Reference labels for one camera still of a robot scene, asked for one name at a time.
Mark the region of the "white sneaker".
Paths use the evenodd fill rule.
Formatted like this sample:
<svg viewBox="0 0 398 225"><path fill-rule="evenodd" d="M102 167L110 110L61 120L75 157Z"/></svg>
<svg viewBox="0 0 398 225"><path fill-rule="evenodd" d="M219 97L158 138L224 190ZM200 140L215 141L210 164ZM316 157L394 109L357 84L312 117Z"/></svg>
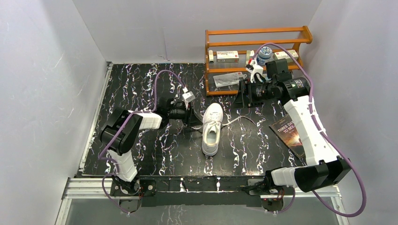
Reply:
<svg viewBox="0 0 398 225"><path fill-rule="evenodd" d="M219 103L212 103L202 119L202 151L207 156L214 156L218 151L221 136L223 110Z"/></svg>

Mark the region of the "white shoelace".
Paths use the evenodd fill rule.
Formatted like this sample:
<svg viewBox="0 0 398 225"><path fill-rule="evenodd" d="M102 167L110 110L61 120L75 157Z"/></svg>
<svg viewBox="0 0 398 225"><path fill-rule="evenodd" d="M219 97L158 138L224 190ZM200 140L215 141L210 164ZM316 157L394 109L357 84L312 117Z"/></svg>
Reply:
<svg viewBox="0 0 398 225"><path fill-rule="evenodd" d="M233 120L231 120L231 121L229 121L229 122L227 122L227 123L221 123L221 128L223 128L223 127L226 127L226 126L229 126L230 124L232 124L232 123L234 123L234 122L236 122L236 121L238 121L238 120L242 120L242 119L246 119L246 120L248 120L249 122L251 122L251 123L253 123L254 125L256 125L256 123L252 120L252 119L250 119L249 117L246 117L246 116L238 116L237 118L235 118L235 119L233 119ZM189 127L190 129L192 129L192 130L194 130L194 131L201 131L202 130L202 128L203 128L203 125L201 125L201 126L197 126L197 127Z"/></svg>

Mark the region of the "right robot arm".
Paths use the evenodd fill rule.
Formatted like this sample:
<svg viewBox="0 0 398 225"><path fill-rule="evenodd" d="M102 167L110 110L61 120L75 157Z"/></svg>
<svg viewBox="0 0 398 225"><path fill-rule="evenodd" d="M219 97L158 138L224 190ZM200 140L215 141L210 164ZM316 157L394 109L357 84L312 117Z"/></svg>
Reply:
<svg viewBox="0 0 398 225"><path fill-rule="evenodd" d="M280 100L298 132L306 157L306 166L266 171L264 180L255 187L277 194L283 186L309 192L337 184L351 168L321 134L324 128L315 113L310 82L303 77L293 78L285 59L266 63L267 81L262 78L263 67L255 60L249 60L245 68L251 77L239 80L232 107L259 107L266 100Z"/></svg>

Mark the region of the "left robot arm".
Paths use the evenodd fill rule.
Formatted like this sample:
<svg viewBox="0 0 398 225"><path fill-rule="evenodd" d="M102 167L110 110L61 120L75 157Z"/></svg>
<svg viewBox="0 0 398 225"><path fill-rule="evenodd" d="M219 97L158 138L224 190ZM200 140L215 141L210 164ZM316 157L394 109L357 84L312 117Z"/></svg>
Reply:
<svg viewBox="0 0 398 225"><path fill-rule="evenodd" d="M161 98L152 111L130 111L116 108L100 132L100 141L105 144L99 159L110 160L116 166L115 177L122 180L122 189L129 195L140 190L140 182L132 158L131 149L142 130L158 130L170 120L180 120L186 127L203 125L191 103L176 98Z"/></svg>

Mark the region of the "white flat packet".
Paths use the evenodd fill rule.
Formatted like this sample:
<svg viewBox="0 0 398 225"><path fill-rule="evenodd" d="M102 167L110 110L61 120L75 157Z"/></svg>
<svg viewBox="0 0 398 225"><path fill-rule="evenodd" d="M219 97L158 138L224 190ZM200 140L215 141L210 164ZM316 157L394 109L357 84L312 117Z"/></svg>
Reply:
<svg viewBox="0 0 398 225"><path fill-rule="evenodd" d="M246 77L247 75L243 74L242 72L234 72L223 75L215 75L213 76L213 79L216 87L220 88L239 84L240 78L245 79Z"/></svg>

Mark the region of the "white box on left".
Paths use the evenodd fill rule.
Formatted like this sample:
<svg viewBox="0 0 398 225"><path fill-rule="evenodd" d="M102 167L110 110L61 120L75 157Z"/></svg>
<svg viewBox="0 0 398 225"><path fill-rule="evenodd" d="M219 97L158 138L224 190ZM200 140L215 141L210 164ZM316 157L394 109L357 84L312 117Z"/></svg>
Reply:
<svg viewBox="0 0 398 225"><path fill-rule="evenodd" d="M218 63L236 63L239 62L238 51L217 51L216 61Z"/></svg>

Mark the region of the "white box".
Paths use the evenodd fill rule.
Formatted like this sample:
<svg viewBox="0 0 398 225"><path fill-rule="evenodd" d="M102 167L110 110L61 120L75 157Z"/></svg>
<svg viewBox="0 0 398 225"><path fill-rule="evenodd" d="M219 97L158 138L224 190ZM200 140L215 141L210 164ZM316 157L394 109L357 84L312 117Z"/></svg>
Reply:
<svg viewBox="0 0 398 225"><path fill-rule="evenodd" d="M218 63L236 63L239 62L238 51L217 51L216 61Z"/></svg>
<svg viewBox="0 0 398 225"><path fill-rule="evenodd" d="M281 59L286 59L288 63L293 62L292 56L295 60L298 59L299 55L295 50L288 50L287 52L285 51L280 51L274 53L273 59L274 60L281 60Z"/></svg>

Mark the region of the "orange wooden shelf rack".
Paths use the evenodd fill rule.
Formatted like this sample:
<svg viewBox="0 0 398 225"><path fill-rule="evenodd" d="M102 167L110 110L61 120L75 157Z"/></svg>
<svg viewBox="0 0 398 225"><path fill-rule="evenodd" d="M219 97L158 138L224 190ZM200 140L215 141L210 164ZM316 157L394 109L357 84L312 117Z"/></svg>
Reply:
<svg viewBox="0 0 398 225"><path fill-rule="evenodd" d="M240 78L265 73L265 64L282 56L282 49L299 56L301 44L312 43L307 26L205 31L205 88L207 96L235 95Z"/></svg>

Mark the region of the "dark book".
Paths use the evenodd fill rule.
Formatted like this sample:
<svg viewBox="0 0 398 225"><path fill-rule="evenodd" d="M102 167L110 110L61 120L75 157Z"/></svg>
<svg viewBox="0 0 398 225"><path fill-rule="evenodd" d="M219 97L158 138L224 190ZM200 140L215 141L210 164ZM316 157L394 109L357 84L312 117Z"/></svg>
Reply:
<svg viewBox="0 0 398 225"><path fill-rule="evenodd" d="M290 115L271 124L270 128L296 157L302 159L305 156L303 144Z"/></svg>

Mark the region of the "blue white round jar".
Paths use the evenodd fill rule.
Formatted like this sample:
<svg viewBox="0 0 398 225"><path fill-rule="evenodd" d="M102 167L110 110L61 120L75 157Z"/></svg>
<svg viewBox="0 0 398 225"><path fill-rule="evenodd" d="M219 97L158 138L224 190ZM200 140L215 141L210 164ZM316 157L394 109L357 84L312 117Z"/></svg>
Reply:
<svg viewBox="0 0 398 225"><path fill-rule="evenodd" d="M273 51L270 47L262 47L257 54L257 64L264 66L273 56Z"/></svg>

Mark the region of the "white box on right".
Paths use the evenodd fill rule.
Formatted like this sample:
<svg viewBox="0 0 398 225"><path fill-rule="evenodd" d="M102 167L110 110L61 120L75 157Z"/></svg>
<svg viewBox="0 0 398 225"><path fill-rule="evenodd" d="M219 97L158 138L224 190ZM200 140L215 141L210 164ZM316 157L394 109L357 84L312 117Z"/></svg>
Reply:
<svg viewBox="0 0 398 225"><path fill-rule="evenodd" d="M288 63L293 62L292 56L295 60L298 59L299 55L295 50L288 50L287 52L285 51L280 51L274 53L273 59L274 60L281 60L281 59L286 59Z"/></svg>

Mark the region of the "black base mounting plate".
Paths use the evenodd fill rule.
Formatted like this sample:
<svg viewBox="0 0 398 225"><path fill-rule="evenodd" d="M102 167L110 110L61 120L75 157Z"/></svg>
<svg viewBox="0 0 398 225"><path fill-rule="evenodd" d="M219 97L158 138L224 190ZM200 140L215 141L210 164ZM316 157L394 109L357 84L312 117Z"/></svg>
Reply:
<svg viewBox="0 0 398 225"><path fill-rule="evenodd" d="M113 176L109 193L132 212L170 205L246 205L280 211L293 188L269 185L264 176L141 175L131 182Z"/></svg>

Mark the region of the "aluminium rail frame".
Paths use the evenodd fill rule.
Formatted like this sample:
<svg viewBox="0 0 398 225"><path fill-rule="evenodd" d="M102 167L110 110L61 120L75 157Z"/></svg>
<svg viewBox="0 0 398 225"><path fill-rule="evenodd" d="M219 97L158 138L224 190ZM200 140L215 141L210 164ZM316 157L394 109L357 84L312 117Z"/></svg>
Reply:
<svg viewBox="0 0 398 225"><path fill-rule="evenodd" d="M104 180L106 191L111 190L112 179ZM312 192L303 192L298 187L295 188L295 197L316 197ZM328 186L316 191L320 197L331 198L335 210L345 212L342 204L342 196L337 185ZM55 225L65 225L71 202L73 199L107 199L102 188L102 178L70 178L66 183L62 195L61 206L56 218ZM339 225L349 225L347 218L336 215Z"/></svg>

